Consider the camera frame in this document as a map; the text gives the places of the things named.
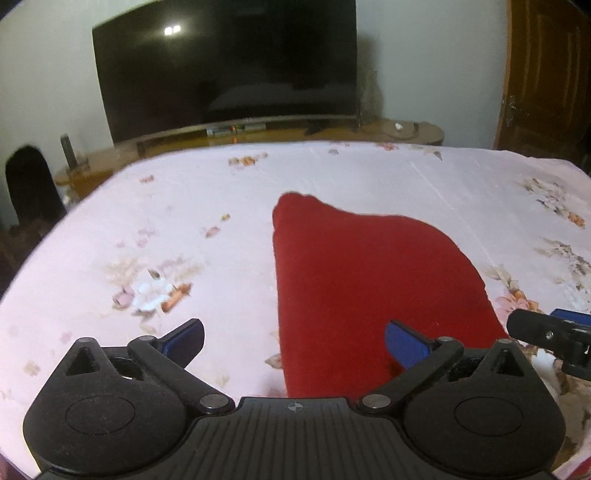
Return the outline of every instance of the tv stand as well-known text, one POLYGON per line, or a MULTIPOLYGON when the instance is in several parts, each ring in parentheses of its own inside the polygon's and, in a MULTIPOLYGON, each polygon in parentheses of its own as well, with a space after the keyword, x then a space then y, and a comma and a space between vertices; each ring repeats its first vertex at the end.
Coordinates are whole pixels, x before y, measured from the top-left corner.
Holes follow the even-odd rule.
POLYGON ((69 186, 81 198, 88 197, 101 184, 125 166, 165 153, 186 150, 188 148, 215 147, 218 145, 305 142, 311 140, 333 142, 376 142, 376 143, 412 143, 438 146, 443 143, 443 130, 436 125, 394 120, 377 120, 371 124, 357 126, 320 125, 318 131, 311 131, 313 125, 267 124, 267 129, 251 131, 252 126, 224 132, 222 135, 208 137, 205 131, 172 132, 170 135, 153 139, 138 138, 123 142, 115 147, 88 155, 87 161, 74 170, 68 168, 55 176, 56 184, 69 186))
POLYGON ((309 137, 314 134, 326 130, 330 126, 330 120, 310 120, 308 130, 304 133, 305 136, 309 137))

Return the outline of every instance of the ribbed black surface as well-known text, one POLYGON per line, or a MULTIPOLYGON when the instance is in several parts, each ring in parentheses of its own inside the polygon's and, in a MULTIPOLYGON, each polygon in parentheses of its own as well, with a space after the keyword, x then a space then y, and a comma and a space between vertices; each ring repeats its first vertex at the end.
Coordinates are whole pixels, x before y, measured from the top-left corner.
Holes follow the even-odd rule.
MULTIPOLYGON (((59 478, 43 475, 44 480, 59 478)), ((246 398, 197 422, 171 456, 125 480, 451 480, 417 457, 387 419, 344 399, 246 398)), ((550 479, 547 474, 531 480, 550 479)))

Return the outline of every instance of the door handle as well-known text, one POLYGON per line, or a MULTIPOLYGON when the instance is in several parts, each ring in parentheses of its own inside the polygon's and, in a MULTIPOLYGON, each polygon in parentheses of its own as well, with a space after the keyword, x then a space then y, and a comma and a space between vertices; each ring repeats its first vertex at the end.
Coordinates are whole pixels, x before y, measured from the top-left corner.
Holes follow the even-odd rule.
POLYGON ((507 101, 507 109, 505 112, 505 125, 510 127, 515 120, 515 117, 519 115, 521 118, 525 119, 529 117, 529 113, 525 110, 520 109, 517 107, 517 99, 515 95, 511 95, 509 100, 507 101))

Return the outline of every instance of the bed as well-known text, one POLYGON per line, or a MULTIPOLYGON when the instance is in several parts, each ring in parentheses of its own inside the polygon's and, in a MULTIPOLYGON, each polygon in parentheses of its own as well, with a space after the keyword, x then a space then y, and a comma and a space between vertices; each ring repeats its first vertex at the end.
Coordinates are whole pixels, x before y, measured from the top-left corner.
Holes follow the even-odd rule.
MULTIPOLYGON (((522 308, 591 310, 591 179, 561 160, 390 143, 208 148, 136 163, 78 205, 0 304, 0 453, 28 476, 24 414, 79 337, 126 345, 198 317, 188 370, 235 400, 285 396, 272 210, 284 192, 404 215, 448 235, 499 322, 522 308)), ((591 384, 528 352, 567 422, 559 478, 591 468, 591 384)))

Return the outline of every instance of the white wall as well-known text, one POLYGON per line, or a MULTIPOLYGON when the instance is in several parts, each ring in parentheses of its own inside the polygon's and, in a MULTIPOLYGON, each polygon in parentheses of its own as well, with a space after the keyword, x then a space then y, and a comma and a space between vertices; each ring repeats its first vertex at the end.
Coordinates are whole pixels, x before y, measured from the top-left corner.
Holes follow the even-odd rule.
POLYGON ((358 0, 383 115, 429 121, 445 145, 491 148, 506 60, 506 0, 358 0))
POLYGON ((75 150, 112 145, 92 45, 92 28, 149 0, 24 0, 0 20, 0 215, 17 223, 4 162, 38 147, 52 173, 66 165, 60 136, 75 150))
MULTIPOLYGON (((24 0, 0 21, 0 164, 32 144, 55 173, 66 165, 63 133, 82 151, 112 144, 91 30, 148 1, 24 0)), ((492 146, 506 0, 358 0, 358 17, 374 53, 384 116, 440 125, 446 145, 492 146)), ((11 225, 3 166, 0 179, 0 215, 11 225)))

